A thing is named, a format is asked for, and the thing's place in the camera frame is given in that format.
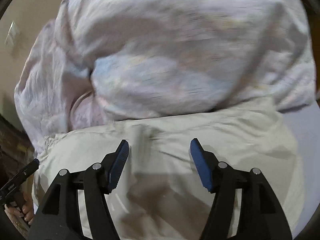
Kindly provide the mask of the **person's left hand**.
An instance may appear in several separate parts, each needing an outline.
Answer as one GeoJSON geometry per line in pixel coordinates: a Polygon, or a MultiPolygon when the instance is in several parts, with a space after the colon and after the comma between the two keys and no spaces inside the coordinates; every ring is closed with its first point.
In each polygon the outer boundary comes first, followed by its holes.
{"type": "Polygon", "coordinates": [[[33,200],[26,192],[23,192],[23,198],[25,203],[21,209],[15,208],[11,205],[5,205],[5,210],[7,213],[15,215],[16,217],[24,218],[24,220],[31,225],[35,216],[33,200]]]}

